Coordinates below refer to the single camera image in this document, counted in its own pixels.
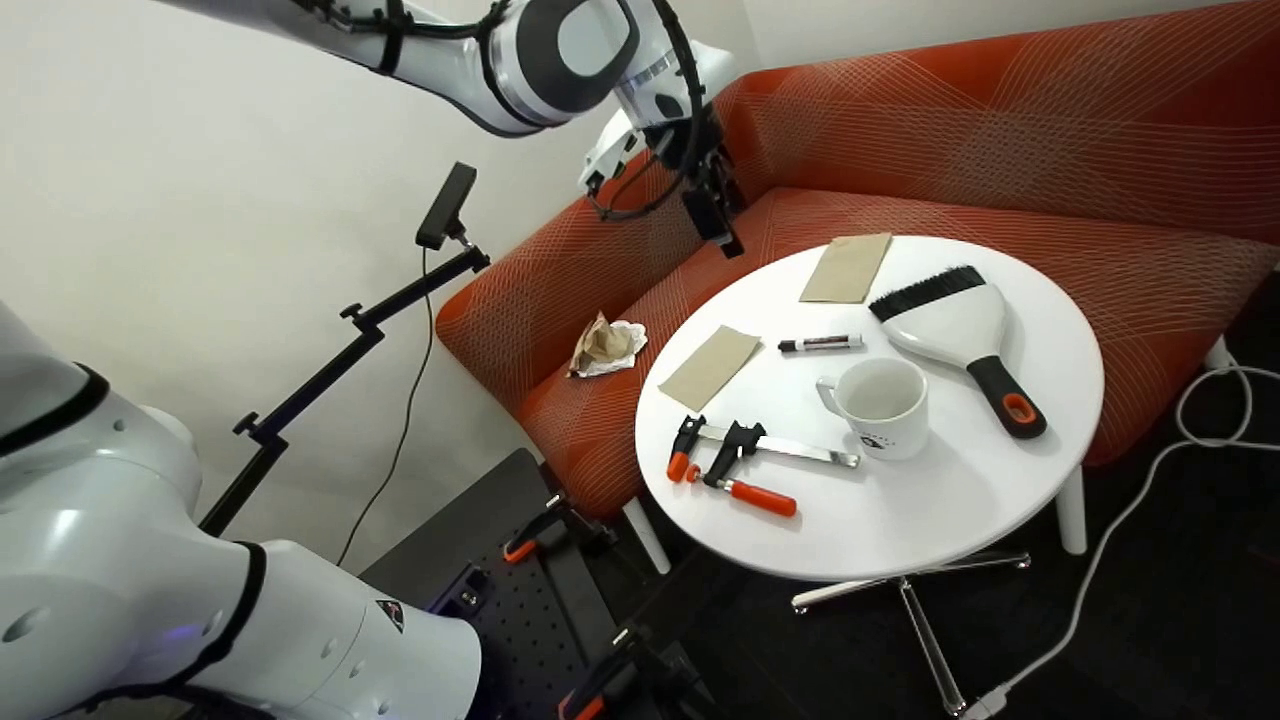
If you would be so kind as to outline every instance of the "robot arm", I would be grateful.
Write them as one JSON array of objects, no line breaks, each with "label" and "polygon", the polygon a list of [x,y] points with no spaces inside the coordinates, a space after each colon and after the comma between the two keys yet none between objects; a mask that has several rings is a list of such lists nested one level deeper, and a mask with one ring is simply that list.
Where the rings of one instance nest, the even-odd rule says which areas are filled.
[{"label": "robot arm", "polygon": [[639,131],[696,119],[694,95],[716,95],[733,79],[733,57],[689,45],[663,0],[496,0],[461,23],[411,0],[164,3],[317,45],[455,103],[496,135],[556,129],[615,90],[622,114],[582,176],[590,186],[627,159]]}]

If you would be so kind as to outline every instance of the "sofa cushion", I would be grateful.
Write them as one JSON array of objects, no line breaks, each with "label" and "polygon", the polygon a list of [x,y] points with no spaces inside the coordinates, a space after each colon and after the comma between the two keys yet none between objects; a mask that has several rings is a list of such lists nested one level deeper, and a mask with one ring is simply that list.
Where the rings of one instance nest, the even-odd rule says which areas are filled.
[{"label": "sofa cushion", "polygon": [[517,400],[512,417],[582,511],[608,515],[639,493],[638,397],[681,318],[738,277],[832,235],[958,235],[1014,253],[1065,282],[1092,318],[1109,373],[1087,464],[1120,458],[1156,425],[1280,261],[1275,243],[1235,235],[814,186],[763,192],[738,226],[747,243],[743,256],[725,261],[716,247],[696,247],[622,308],[625,318],[648,326],[632,373],[574,380],[560,364]]}]

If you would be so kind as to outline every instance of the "black pen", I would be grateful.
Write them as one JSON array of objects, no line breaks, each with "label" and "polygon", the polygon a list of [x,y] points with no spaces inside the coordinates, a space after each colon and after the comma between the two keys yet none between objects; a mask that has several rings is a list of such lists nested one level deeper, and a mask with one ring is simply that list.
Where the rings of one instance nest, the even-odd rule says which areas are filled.
[{"label": "black pen", "polygon": [[862,334],[799,334],[799,341],[781,341],[778,342],[786,357],[799,357],[799,352],[852,352],[864,346]]}]

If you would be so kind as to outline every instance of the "crumpled paper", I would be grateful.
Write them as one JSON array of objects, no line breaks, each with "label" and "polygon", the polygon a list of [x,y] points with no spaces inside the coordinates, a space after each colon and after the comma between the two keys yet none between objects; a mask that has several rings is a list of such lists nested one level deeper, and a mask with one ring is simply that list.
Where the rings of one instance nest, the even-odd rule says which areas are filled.
[{"label": "crumpled paper", "polygon": [[590,380],[638,367],[645,342],[645,322],[606,318],[606,313],[595,313],[595,318],[574,342],[568,373]]}]

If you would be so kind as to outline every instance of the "round white table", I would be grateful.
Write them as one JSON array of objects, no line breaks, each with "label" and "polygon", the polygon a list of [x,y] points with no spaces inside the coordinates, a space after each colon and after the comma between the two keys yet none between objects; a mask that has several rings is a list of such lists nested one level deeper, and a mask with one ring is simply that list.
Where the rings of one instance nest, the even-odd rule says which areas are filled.
[{"label": "round white table", "polygon": [[[895,235],[867,298],[974,263],[1007,298],[1004,364],[1042,405],[1049,433],[1014,440],[981,389],[958,373],[928,373],[928,446],[900,464],[864,458],[855,471],[758,451],[733,477],[797,495],[794,521],[742,504],[710,484],[674,484],[667,451],[683,417],[763,425],[770,436],[852,446],[849,425],[825,413],[817,380],[836,380],[862,357],[895,352],[864,303],[799,303],[825,247],[786,256],[710,303],[660,346],[638,406],[638,457],[654,501],[703,547],[788,581],[888,581],[964,561],[1028,523],[1053,501],[1069,550],[1084,550],[1081,458],[1100,419],[1104,364],[1071,297],[1045,271],[959,240]],[[721,326],[762,334],[762,352],[703,405],[683,406],[660,384]],[[864,334],[862,352],[786,357],[778,341]]]}]

